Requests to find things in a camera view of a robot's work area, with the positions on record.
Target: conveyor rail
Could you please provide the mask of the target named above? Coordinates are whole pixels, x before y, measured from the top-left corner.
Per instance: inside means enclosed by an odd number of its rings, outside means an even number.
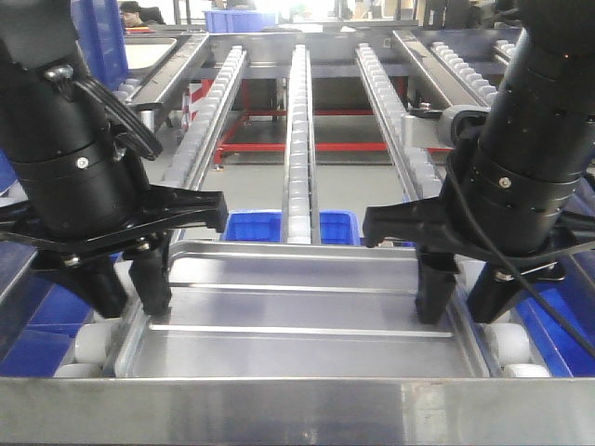
[[[316,205],[316,151],[313,131],[310,52],[294,50],[289,73],[287,135],[284,164],[282,241],[320,244]]]

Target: metal guide rail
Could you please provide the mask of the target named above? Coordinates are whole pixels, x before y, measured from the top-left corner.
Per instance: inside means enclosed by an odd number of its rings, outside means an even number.
[[[368,44],[359,45],[357,64],[390,157],[403,183],[406,199],[436,196],[442,182],[436,176],[426,150],[404,146],[402,124],[407,111]]]
[[[215,82],[201,99],[188,132],[181,141],[171,165],[165,170],[162,185],[199,190],[213,158],[221,128],[233,104],[246,65],[246,52],[234,46]]]
[[[282,218],[282,241],[286,243],[320,243],[315,147],[310,52],[299,45],[289,72]]]

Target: person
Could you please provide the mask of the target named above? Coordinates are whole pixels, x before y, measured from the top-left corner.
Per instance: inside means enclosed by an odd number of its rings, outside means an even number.
[[[120,14],[127,28],[149,25],[165,25],[158,7],[140,7],[139,2],[129,1],[120,4]]]

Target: white roller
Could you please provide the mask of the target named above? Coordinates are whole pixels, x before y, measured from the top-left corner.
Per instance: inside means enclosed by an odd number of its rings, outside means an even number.
[[[54,373],[55,378],[98,378],[101,368],[96,364],[67,364],[62,365]]]
[[[518,323],[492,323],[484,327],[488,346],[501,367],[529,362],[531,345],[529,336]]]
[[[112,343],[114,327],[110,323],[83,325],[74,339],[74,357],[77,362],[103,365]]]
[[[549,378],[548,369],[539,364],[509,364],[504,367],[505,378]]]

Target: black cable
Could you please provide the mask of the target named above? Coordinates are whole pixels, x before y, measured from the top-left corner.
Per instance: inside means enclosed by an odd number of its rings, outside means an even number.
[[[582,347],[592,358],[595,359],[595,347],[581,334],[579,333],[572,324],[567,321],[562,314],[560,314],[549,302],[535,289],[535,287],[527,281],[521,272],[515,267],[512,262],[494,245],[492,240],[483,232],[482,227],[477,223],[477,220],[473,216],[465,195],[458,184],[457,177],[452,166],[453,152],[449,153],[446,158],[446,173],[449,176],[449,181],[455,191],[456,198],[458,199],[461,208],[463,209],[463,215],[465,219],[471,225],[471,228],[475,234],[481,239],[482,243],[487,247],[489,251],[494,254],[502,262],[502,266],[521,284],[521,286],[535,299],[535,301],[544,309],[548,315],[557,322],[561,328],[570,335],[576,343]]]
[[[108,112],[117,117],[130,131],[130,137],[137,140],[135,150],[143,158],[154,160],[163,151],[161,143],[137,116],[116,98],[101,82],[92,76],[77,80],[76,86],[84,90],[94,100],[101,103]]]

